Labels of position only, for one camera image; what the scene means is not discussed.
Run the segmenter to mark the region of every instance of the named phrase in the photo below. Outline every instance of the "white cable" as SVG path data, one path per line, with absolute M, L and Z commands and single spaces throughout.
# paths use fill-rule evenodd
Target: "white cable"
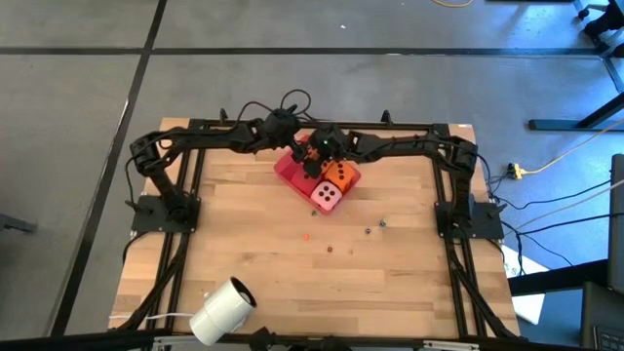
M 589 201 L 589 200 L 591 200 L 591 199 L 593 199 L 593 198 L 597 197 L 598 195 L 600 195 L 600 194 L 602 194 L 602 193 L 605 193 L 605 192 L 607 192 L 607 191 L 609 191 L 609 190 L 611 190 L 611 189 L 614 189 L 615 187 L 617 187 L 617 186 L 621 185 L 622 183 L 624 183 L 624 179 L 622 179 L 622 180 L 620 180 L 620 181 L 616 182 L 615 184 L 611 185 L 609 188 L 607 188 L 607 189 L 605 189 L 605 190 L 601 190 L 601 191 L 597 192 L 596 194 L 594 194 L 594 195 L 592 195 L 592 196 L 590 196 L 590 197 L 588 197 L 588 198 L 585 198 L 585 199 L 583 199 L 583 200 L 581 200 L 581 201 L 578 201 L 578 202 L 575 202 L 575 203 L 573 203 L 573 204 L 571 204 L 571 205 L 567 205 L 567 206 L 565 206 L 565 207 L 562 207 L 562 208 L 560 208 L 560 209 L 556 209 L 556 210 L 554 210 L 554 211 L 552 211 L 552 212 L 549 212 L 549 213 L 547 213 L 547 214 L 540 215 L 540 216 L 538 216 L 538 217 L 536 217 L 536 218 L 534 218 L 534 219 L 532 219 L 532 220 L 530 220 L 530 221 L 527 221 L 527 222 L 525 222 L 525 223 L 523 223 L 523 224 L 521 224 L 521 225 L 517 226 L 517 227 L 516 227 L 516 230 L 518 230 L 518 229 L 520 229 L 520 228 L 522 228 L 522 227 L 526 226 L 527 224 L 533 223 L 533 222 L 535 222 L 536 220 L 541 219 L 541 218 L 543 218 L 543 217 L 545 217 L 545 216 L 547 216 L 547 215 L 556 214 L 557 212 L 561 212 L 561 211 L 563 211 L 563 210 L 567 210 L 567 209 L 569 209 L 569 208 L 573 208 L 573 207 L 574 207 L 574 206 L 576 206 L 576 205 L 580 205 L 580 204 L 582 204 L 582 203 L 584 203 L 584 202 L 586 202 L 586 201 Z M 513 230 L 510 230 L 510 231 L 508 231 L 507 233 L 505 233 L 505 235 L 510 234 L 510 233 L 512 233 L 512 232 L 513 232 Z
M 174 317 L 193 317 L 195 316 L 195 314 L 193 313 L 178 313 L 178 312 L 173 312 L 173 313 L 163 313 L 162 315 L 155 315 L 155 316 L 150 316 L 150 317 L 145 317 L 146 320 L 150 320 L 150 319 L 160 319 L 160 318 L 165 318 L 167 316 L 174 316 Z M 129 319 L 130 316 L 108 316 L 109 320 L 113 320 L 113 319 Z

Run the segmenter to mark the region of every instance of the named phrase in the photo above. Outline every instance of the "wooden tabletop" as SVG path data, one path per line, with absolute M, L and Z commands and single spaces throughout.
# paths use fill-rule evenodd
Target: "wooden tabletop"
M 166 118 L 161 129 L 188 122 Z M 469 125 L 449 128 L 452 135 L 475 140 Z M 398 157 L 357 165 L 362 179 L 332 214 L 323 216 L 312 215 L 310 204 L 273 173 L 285 153 L 207 151 L 200 221 L 190 239 L 178 312 L 195 313 L 204 293 L 234 276 L 258 304 L 237 332 L 267 327 L 283 335 L 457 337 L 447 257 L 433 211 L 437 198 L 431 160 Z M 168 168 L 172 179 L 179 159 Z M 478 201 L 487 198 L 480 164 L 472 189 Z M 145 191 L 156 193 L 149 181 Z M 387 223 L 383 228 L 382 219 Z M 152 288 L 163 238 L 149 233 L 130 248 L 112 315 L 130 315 Z M 482 295 L 505 326 L 518 333 L 499 251 L 483 240 L 471 244 Z M 469 332 L 475 333 L 470 298 L 463 294 Z M 165 291 L 161 312 L 168 300 Z M 111 320 L 110 327 L 123 322 Z M 188 319 L 176 318 L 175 331 L 190 332 Z

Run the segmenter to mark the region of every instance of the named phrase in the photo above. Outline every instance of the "security camera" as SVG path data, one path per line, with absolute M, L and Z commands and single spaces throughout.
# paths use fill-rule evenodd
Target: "security camera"
M 241 327 L 256 307 L 252 293 L 234 277 L 205 298 L 204 306 L 189 324 L 195 336 L 206 346 L 212 346 L 225 333 Z

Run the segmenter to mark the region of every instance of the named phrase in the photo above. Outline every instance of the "red box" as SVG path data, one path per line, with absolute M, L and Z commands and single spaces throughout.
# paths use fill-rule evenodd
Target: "red box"
M 275 171 L 275 174 L 284 182 L 286 183 L 290 188 L 292 188 L 292 190 L 294 192 L 296 192 L 297 194 L 299 194 L 303 199 L 305 199 L 305 201 L 307 201 L 310 205 L 312 205 L 312 207 L 320 212 L 323 215 L 329 215 L 332 213 L 333 210 L 335 210 L 335 208 L 340 204 L 340 202 L 342 200 L 344 200 L 344 198 L 347 196 L 347 194 L 349 193 L 349 191 L 351 191 L 351 189 L 353 189 L 353 187 L 355 186 L 355 184 L 358 182 L 358 180 L 360 180 L 360 178 L 362 177 L 362 175 L 360 174 L 360 172 L 358 172 L 358 170 L 355 170 L 355 176 L 353 178 L 353 181 L 351 182 L 351 184 L 349 185 L 349 187 L 344 191 L 344 193 L 342 193 L 342 198 L 338 201 L 337 204 L 335 204 L 335 206 L 331 209 L 331 211 L 326 211 L 324 209 L 321 208 L 321 206 L 319 206 L 317 203 L 315 203 L 314 201 L 312 201 L 312 199 L 310 199 L 310 197 L 308 195 L 306 195 L 304 192 L 302 192 L 301 190 L 299 190 L 293 183 L 292 183 L 292 179 L 295 173 L 297 173 L 297 171 L 299 172 L 303 172 L 303 164 L 297 163 L 293 160 L 293 152 L 291 150 L 289 150 L 289 152 L 286 153 L 286 155 L 284 155 L 276 164 L 275 166 L 273 166 L 273 170 Z M 325 180 L 323 178 L 323 176 L 321 175 L 321 177 L 319 178 L 319 182 Z

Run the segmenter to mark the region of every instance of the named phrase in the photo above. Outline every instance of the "black mounting bracket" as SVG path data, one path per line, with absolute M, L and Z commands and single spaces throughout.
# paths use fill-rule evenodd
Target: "black mounting bracket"
M 436 202 L 436 221 L 440 237 L 455 239 L 502 239 L 503 229 L 500 225 L 498 207 L 492 203 L 475 203 L 472 208 L 472 227 L 459 228 L 449 216 L 450 202 Z
M 132 230 L 137 233 L 168 232 L 193 233 L 197 228 L 199 209 L 202 199 L 191 196 L 189 199 L 189 215 L 185 222 L 171 220 L 160 196 L 143 195 L 138 198 Z

